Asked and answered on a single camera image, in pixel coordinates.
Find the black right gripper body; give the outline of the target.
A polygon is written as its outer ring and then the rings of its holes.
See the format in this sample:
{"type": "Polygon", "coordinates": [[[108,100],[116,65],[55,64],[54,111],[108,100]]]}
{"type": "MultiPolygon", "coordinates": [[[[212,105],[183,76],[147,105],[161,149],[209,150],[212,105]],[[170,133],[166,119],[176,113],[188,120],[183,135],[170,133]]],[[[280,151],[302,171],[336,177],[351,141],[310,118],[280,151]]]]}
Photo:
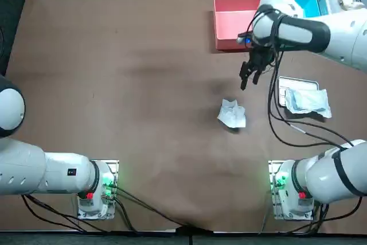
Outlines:
{"type": "Polygon", "coordinates": [[[275,54],[272,48],[253,46],[249,51],[249,68],[250,70],[265,70],[274,59],[275,54]]]}

